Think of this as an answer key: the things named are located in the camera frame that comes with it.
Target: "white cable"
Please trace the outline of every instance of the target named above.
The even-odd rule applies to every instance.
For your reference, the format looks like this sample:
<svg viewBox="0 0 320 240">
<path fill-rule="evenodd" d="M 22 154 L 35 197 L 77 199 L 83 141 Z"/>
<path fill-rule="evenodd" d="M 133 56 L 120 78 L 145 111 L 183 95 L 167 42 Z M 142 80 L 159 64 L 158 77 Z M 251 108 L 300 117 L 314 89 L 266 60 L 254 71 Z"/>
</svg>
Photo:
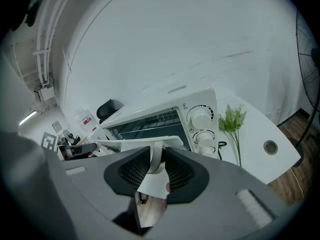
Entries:
<svg viewBox="0 0 320 240">
<path fill-rule="evenodd" d="M 50 32 L 52 31 L 52 26 L 54 23 L 54 19 L 55 16 L 57 14 L 57 11 L 59 9 L 59 6 L 61 4 L 62 0 L 56 0 L 54 7 L 52 9 L 50 18 L 49 18 L 49 23 L 47 25 L 47 30 L 46 30 L 46 34 L 45 34 L 45 40 L 44 40 L 44 50 L 49 49 L 49 36 L 50 36 Z M 48 85 L 49 81 L 48 81 L 48 77 L 49 77 L 49 67 L 47 64 L 47 53 L 43 54 L 43 76 L 44 76 L 44 81 L 45 84 Z"/>
<path fill-rule="evenodd" d="M 304 192 L 302 191 L 302 188 L 300 187 L 299 180 L 297 179 L 296 175 L 294 174 L 294 172 L 292 171 L 291 168 L 290 168 L 290 171 L 292 172 L 293 176 L 295 177 L 296 183 L 298 183 L 299 189 L 301 190 L 301 193 L 302 193 L 302 197 L 305 198 Z"/>
<path fill-rule="evenodd" d="M 51 2 L 51 0 L 44 0 L 43 6 L 41 6 L 42 9 L 41 9 L 41 14 L 40 14 L 40 20 L 39 20 L 39 24 L 38 24 L 38 28 L 37 28 L 37 32 L 36 32 L 36 51 L 41 50 L 41 38 L 42 38 L 42 34 L 43 34 L 43 27 L 45 24 L 46 16 L 48 14 L 50 2 Z M 41 86 L 44 87 L 44 78 L 42 76 L 40 54 L 36 55 L 36 68 L 38 70 L 38 76 L 39 76 Z"/>
</svg>

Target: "green leaves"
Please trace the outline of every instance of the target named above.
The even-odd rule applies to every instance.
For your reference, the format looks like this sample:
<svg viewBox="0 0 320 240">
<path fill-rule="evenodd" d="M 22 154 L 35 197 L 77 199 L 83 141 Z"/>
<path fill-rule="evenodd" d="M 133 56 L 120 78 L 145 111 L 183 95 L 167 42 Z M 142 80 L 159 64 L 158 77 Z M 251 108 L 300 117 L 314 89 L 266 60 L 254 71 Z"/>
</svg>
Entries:
<svg viewBox="0 0 320 240">
<path fill-rule="evenodd" d="M 247 111 L 241 112 L 244 105 L 241 104 L 238 108 L 232 109 L 229 105 L 226 106 L 225 117 L 219 115 L 219 129 L 230 134 L 235 142 L 238 151 L 239 165 L 241 166 L 240 142 L 239 142 L 239 129 L 244 125 Z"/>
<path fill-rule="evenodd" d="M 226 132 L 234 132 L 240 129 L 244 125 L 247 111 L 241 113 L 244 105 L 240 105 L 239 108 L 232 109 L 229 105 L 225 110 L 225 118 L 219 115 L 219 129 Z"/>
</svg>

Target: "electric fan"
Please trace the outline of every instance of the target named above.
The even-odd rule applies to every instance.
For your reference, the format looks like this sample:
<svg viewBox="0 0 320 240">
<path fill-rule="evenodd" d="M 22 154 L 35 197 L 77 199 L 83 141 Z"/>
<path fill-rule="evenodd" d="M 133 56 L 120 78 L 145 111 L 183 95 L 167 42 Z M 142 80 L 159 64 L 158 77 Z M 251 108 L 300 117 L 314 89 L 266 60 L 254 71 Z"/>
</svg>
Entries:
<svg viewBox="0 0 320 240">
<path fill-rule="evenodd" d="M 301 159 L 296 162 L 294 167 L 299 166 L 304 159 L 304 151 L 301 142 L 311 127 L 316 112 L 320 112 L 320 49 L 312 31 L 299 11 L 296 13 L 296 44 L 302 82 L 305 94 L 313 107 L 313 113 L 310 116 L 309 123 L 300 139 L 298 141 L 292 138 L 289 139 L 301 156 Z"/>
<path fill-rule="evenodd" d="M 63 131 L 63 135 L 68 140 L 68 142 L 71 143 L 72 146 L 76 145 L 80 141 L 80 137 L 79 136 L 74 137 L 74 135 L 71 132 L 67 131 L 67 130 Z"/>
</svg>

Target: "power cord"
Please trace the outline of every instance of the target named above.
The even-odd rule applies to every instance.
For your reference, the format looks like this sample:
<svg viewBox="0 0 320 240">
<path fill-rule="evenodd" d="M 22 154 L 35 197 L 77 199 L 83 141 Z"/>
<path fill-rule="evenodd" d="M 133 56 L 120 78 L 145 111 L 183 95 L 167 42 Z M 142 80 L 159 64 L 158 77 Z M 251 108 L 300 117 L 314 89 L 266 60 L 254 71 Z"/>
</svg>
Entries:
<svg viewBox="0 0 320 240">
<path fill-rule="evenodd" d="M 299 189 L 301 190 L 302 197 L 305 198 L 304 192 L 302 191 L 302 188 L 299 184 L 299 180 L 297 179 L 296 175 L 294 174 L 293 170 L 290 168 L 290 171 L 292 172 L 293 176 L 295 177 L 296 183 L 298 183 Z"/>
<path fill-rule="evenodd" d="M 218 155 L 219 155 L 219 158 L 220 158 L 220 160 L 222 160 L 222 157 L 221 157 L 221 154 L 220 154 L 220 149 L 222 148 L 222 147 L 224 147 L 224 146 L 226 146 L 227 145 L 227 143 L 225 142 L 225 141 L 219 141 L 219 143 L 218 143 Z"/>
</svg>

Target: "fan grille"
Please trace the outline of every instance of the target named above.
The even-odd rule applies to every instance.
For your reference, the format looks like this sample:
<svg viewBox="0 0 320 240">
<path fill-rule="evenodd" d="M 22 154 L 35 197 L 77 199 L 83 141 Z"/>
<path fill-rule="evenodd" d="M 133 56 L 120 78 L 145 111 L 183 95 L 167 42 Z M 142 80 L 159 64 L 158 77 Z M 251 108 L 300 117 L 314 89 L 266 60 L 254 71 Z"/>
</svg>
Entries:
<svg viewBox="0 0 320 240">
<path fill-rule="evenodd" d="M 306 20 L 299 11 L 296 16 L 296 42 L 305 93 L 311 105 L 315 107 L 320 77 L 319 70 L 312 60 L 311 50 L 317 48 L 318 44 Z"/>
</svg>

